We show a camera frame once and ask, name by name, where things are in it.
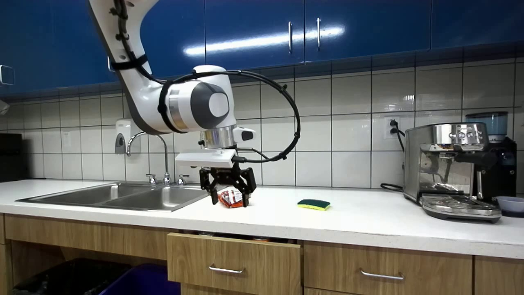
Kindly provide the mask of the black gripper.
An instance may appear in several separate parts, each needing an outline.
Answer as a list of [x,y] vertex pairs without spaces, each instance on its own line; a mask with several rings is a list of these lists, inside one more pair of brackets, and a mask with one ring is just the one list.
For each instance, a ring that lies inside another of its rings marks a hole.
[[233,167],[202,167],[199,187],[207,192],[210,203],[217,203],[217,185],[232,185],[242,193],[242,207],[250,205],[250,193],[256,189],[253,171]]

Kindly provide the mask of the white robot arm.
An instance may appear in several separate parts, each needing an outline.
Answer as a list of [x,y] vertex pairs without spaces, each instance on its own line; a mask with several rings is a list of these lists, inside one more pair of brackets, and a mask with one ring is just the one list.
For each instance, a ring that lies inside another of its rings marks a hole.
[[148,134],[201,131],[204,148],[181,152],[176,161],[199,169],[199,185],[215,203],[217,187],[233,187],[242,205],[255,190],[250,167],[242,169],[237,144],[251,138],[233,116],[233,95],[225,71],[196,66],[179,80],[152,75],[140,41],[140,25],[158,0],[88,0],[109,62],[127,92],[132,121]]

